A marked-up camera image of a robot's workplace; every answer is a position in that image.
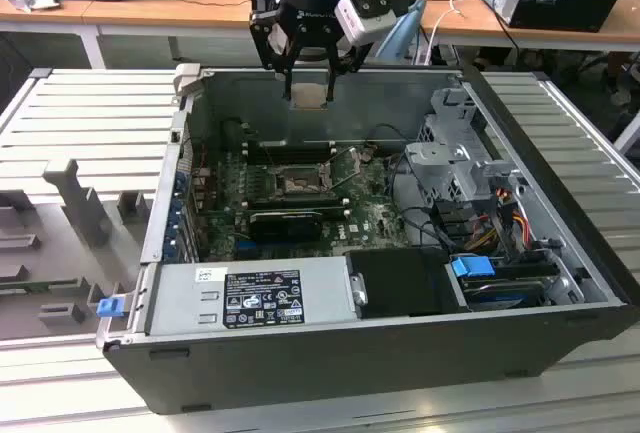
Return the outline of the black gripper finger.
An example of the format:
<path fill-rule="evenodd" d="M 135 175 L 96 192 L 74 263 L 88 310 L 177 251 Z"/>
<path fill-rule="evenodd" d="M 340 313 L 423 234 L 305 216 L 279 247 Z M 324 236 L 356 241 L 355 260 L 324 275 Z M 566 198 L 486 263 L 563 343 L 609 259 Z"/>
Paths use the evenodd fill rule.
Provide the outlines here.
<path fill-rule="evenodd" d="M 338 55 L 335 42 L 328 41 L 323 46 L 329 62 L 326 101 L 332 102 L 337 78 L 347 73 L 358 72 L 371 50 L 371 44 L 352 47 L 344 56 Z"/>
<path fill-rule="evenodd" d="M 253 12 L 249 29 L 258 56 L 266 70 L 273 70 L 285 78 L 283 98 L 291 99 L 293 66 L 300 54 L 300 24 L 294 8 L 278 8 L 269 12 Z M 278 53 L 270 43 L 270 36 L 279 31 L 285 36 L 285 44 Z"/>

